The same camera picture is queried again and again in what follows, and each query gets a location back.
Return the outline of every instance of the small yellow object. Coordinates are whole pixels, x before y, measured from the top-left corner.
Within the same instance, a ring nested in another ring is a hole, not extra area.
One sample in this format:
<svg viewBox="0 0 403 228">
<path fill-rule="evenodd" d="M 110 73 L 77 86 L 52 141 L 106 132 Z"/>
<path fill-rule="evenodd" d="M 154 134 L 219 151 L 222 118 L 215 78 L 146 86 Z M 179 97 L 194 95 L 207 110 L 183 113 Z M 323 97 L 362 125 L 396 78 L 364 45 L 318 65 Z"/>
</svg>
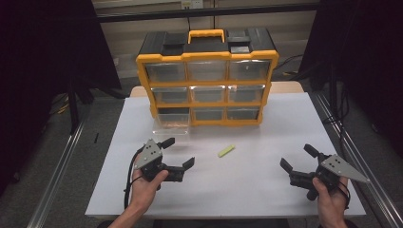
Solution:
<svg viewBox="0 0 403 228">
<path fill-rule="evenodd" d="M 221 158 L 222 156 L 228 154 L 231 150 L 233 150 L 235 148 L 235 146 L 233 144 L 228 145 L 225 149 L 223 149 L 222 151 L 220 151 L 219 153 L 219 157 Z"/>
</svg>

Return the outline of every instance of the carrying handle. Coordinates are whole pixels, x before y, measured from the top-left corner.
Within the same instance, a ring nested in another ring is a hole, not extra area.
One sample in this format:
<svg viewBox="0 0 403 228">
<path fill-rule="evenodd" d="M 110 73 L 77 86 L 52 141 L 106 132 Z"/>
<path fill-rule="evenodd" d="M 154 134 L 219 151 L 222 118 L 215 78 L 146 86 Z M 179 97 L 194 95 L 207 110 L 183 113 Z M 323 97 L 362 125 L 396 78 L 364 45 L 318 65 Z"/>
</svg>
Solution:
<svg viewBox="0 0 403 228">
<path fill-rule="evenodd" d="M 222 42 L 224 43 L 224 30 L 222 29 L 191 30 L 189 31 L 187 44 L 190 44 L 190 42 L 192 41 L 192 37 L 214 37 L 214 36 L 220 36 Z"/>
</svg>

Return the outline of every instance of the clear plastic drawer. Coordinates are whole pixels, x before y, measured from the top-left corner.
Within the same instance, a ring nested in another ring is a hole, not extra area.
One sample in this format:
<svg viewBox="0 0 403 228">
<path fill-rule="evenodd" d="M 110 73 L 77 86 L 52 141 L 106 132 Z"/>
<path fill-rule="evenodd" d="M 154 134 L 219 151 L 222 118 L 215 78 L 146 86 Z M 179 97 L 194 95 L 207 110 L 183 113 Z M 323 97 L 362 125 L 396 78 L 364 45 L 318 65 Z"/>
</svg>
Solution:
<svg viewBox="0 0 403 228">
<path fill-rule="evenodd" d="M 194 107 L 195 121 L 219 121 L 223 118 L 223 107 Z"/>
<path fill-rule="evenodd" d="M 193 102 L 219 103 L 224 101 L 224 85 L 216 86 L 191 86 L 190 93 Z"/>
<path fill-rule="evenodd" d="M 153 87 L 151 91 L 157 103 L 187 103 L 187 87 Z"/>
<path fill-rule="evenodd" d="M 187 63 L 189 79 L 193 81 L 224 80 L 225 71 L 225 61 L 192 61 Z"/>
<path fill-rule="evenodd" d="M 256 120 L 258 114 L 258 106 L 227 107 L 228 120 Z"/>
<path fill-rule="evenodd" d="M 229 79 L 232 80 L 265 80 L 269 70 L 269 60 L 230 61 Z"/>
<path fill-rule="evenodd" d="M 159 108 L 152 132 L 160 142 L 175 138 L 175 146 L 189 143 L 189 108 Z"/>
<path fill-rule="evenodd" d="M 265 85 L 231 85 L 228 87 L 228 102 L 261 102 Z"/>
<path fill-rule="evenodd" d="M 178 82 L 185 79 L 183 63 L 146 64 L 145 69 L 151 82 Z"/>
</svg>

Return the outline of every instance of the white tabletop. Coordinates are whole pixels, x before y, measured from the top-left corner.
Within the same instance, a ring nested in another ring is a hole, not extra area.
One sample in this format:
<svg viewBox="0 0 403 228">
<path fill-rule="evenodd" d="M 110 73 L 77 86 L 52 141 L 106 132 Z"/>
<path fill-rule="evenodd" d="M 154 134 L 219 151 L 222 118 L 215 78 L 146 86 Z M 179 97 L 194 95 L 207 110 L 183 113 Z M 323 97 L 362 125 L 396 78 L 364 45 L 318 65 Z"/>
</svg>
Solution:
<svg viewBox="0 0 403 228">
<path fill-rule="evenodd" d="M 154 120 L 147 98 L 127 98 L 86 215 L 98 218 L 124 211 L 124 188 L 130 160 L 152 138 Z M 188 146 L 163 151 L 163 162 L 195 165 L 183 182 L 163 182 L 144 215 L 149 219 L 263 219 L 317 215 L 317 203 L 306 189 L 290 185 L 279 166 L 286 159 L 294 169 L 313 172 L 317 160 L 303 150 L 309 143 L 324 154 L 335 149 L 307 93 L 271 94 L 259 126 L 198 126 Z M 222 158 L 226 146 L 236 148 Z M 365 215 L 353 186 L 346 216 Z"/>
</svg>

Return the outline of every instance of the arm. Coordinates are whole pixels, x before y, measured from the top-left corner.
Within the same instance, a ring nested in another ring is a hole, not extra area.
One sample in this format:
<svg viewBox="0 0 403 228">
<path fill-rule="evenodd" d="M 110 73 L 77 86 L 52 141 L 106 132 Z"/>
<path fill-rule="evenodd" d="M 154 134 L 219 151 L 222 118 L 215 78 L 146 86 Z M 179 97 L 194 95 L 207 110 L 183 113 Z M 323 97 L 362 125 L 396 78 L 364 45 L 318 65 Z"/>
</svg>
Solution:
<svg viewBox="0 0 403 228">
<path fill-rule="evenodd" d="M 340 177 L 340 182 L 347 186 L 348 179 Z M 344 209 L 346 206 L 346 199 L 344 196 L 339 192 L 339 190 L 329 193 L 326 186 L 318 178 L 313 179 L 313 184 L 319 193 L 317 199 L 317 211 L 319 213 L 320 224 L 324 228 L 347 227 L 344 221 Z M 346 189 L 342 184 L 339 185 L 339 188 L 346 192 Z"/>
<path fill-rule="evenodd" d="M 141 170 L 135 170 L 132 179 L 142 175 Z M 154 200 L 158 186 L 168 176 L 168 171 L 161 171 L 152 182 L 143 178 L 135 180 L 132 184 L 132 197 L 128 207 L 116 218 L 109 227 L 133 227 L 140 217 L 148 210 Z"/>
</svg>

